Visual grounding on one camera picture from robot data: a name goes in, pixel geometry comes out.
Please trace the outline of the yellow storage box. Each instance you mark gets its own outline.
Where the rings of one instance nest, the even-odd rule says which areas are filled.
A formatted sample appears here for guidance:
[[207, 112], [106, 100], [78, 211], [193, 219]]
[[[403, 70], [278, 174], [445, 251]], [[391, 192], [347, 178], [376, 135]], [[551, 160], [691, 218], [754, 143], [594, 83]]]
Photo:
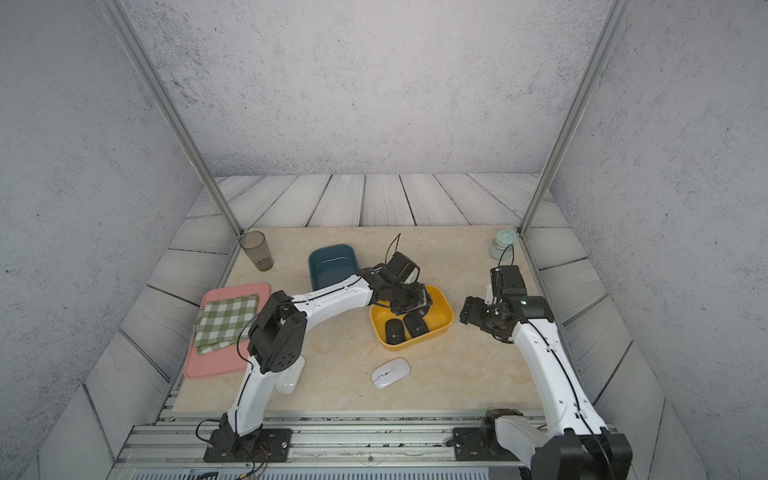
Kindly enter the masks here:
[[405, 315], [395, 316], [388, 308], [380, 307], [380, 306], [371, 307], [369, 311], [371, 324], [374, 328], [374, 331], [376, 333], [376, 336], [379, 342], [384, 348], [390, 351], [397, 351], [397, 350], [402, 350], [404, 348], [408, 348], [410, 346], [416, 345], [426, 340], [430, 340], [432, 338], [435, 338], [445, 333], [448, 330], [448, 328], [452, 325], [453, 319], [454, 319], [454, 312], [448, 300], [446, 299], [444, 293], [433, 285], [427, 284], [426, 288], [433, 302], [432, 306], [429, 309], [429, 312], [424, 316], [424, 320], [426, 321], [429, 327], [429, 332], [426, 333], [425, 335], [412, 339], [405, 327], [407, 340], [402, 344], [388, 345], [385, 342], [385, 338], [386, 338], [385, 323], [391, 318], [398, 318], [403, 321], [403, 318]]

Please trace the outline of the black mouse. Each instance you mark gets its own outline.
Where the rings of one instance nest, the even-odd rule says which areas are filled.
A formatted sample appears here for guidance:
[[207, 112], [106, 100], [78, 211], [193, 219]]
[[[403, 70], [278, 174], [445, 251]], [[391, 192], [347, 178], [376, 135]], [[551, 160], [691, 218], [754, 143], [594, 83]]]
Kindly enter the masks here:
[[433, 302], [428, 293], [422, 295], [408, 310], [408, 314], [414, 313], [419, 316], [425, 316]]
[[407, 340], [404, 323], [398, 318], [391, 318], [385, 323], [385, 334], [388, 345], [399, 345]]
[[403, 318], [403, 323], [412, 339], [425, 335], [429, 332], [429, 327], [424, 320], [424, 316], [418, 311], [413, 311], [406, 314]]

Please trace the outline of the dark teal storage box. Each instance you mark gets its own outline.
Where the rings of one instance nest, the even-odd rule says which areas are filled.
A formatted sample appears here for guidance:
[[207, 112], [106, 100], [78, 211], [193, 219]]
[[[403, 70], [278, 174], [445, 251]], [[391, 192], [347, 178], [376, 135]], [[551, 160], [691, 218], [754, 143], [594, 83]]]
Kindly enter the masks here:
[[359, 269], [355, 250], [348, 244], [319, 248], [308, 258], [309, 278], [313, 291], [346, 280]]

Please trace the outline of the white mouse with grey line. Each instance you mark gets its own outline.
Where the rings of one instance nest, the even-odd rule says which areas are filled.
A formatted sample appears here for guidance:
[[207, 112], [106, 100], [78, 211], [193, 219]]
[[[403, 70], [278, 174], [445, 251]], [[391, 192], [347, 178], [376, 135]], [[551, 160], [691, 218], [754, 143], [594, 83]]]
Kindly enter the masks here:
[[377, 389], [384, 389], [411, 374], [411, 366], [402, 357], [390, 360], [377, 367], [371, 373], [372, 384]]

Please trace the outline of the long white mouse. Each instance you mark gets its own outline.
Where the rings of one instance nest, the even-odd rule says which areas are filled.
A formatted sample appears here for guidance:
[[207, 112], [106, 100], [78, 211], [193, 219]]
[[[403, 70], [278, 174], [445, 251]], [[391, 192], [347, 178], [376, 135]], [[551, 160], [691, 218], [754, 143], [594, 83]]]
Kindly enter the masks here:
[[305, 358], [299, 356], [293, 365], [280, 372], [275, 384], [276, 391], [281, 395], [293, 394], [298, 386], [305, 364]]

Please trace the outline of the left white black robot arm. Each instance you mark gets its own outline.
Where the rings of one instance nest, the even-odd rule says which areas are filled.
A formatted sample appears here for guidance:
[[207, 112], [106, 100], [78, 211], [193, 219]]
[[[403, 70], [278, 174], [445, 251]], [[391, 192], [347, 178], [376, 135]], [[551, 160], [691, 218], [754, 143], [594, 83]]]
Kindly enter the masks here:
[[302, 353], [306, 334], [320, 323], [371, 305], [396, 316], [429, 311], [432, 299], [418, 281], [420, 268], [400, 252], [387, 263], [358, 269], [346, 279], [307, 294], [271, 294], [248, 331], [247, 368], [220, 429], [243, 438], [261, 429], [277, 375]]

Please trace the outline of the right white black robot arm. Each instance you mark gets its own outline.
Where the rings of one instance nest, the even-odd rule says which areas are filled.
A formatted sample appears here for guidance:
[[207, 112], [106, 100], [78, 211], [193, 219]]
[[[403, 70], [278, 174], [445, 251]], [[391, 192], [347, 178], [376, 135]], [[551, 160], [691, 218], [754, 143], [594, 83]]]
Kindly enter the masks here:
[[611, 432], [588, 399], [548, 302], [528, 294], [518, 266], [492, 268], [485, 298], [468, 297], [460, 321], [518, 347], [546, 424], [536, 427], [515, 409], [491, 409], [477, 430], [454, 431], [448, 443], [458, 460], [515, 458], [525, 479], [628, 477], [633, 452], [626, 436]]

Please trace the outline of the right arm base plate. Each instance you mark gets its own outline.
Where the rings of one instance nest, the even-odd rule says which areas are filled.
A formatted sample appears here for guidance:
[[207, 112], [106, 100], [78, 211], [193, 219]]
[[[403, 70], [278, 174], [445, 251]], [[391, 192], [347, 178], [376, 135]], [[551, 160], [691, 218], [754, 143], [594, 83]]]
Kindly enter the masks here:
[[453, 450], [459, 462], [519, 462], [519, 459], [502, 448], [495, 437], [482, 428], [454, 428], [445, 446]]

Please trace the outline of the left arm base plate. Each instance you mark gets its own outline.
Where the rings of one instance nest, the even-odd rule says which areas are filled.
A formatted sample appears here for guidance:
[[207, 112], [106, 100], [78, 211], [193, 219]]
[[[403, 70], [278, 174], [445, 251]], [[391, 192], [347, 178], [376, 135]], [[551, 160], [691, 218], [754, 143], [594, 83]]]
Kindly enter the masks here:
[[285, 463], [293, 431], [287, 428], [261, 428], [238, 437], [226, 428], [216, 429], [203, 455], [206, 463]]

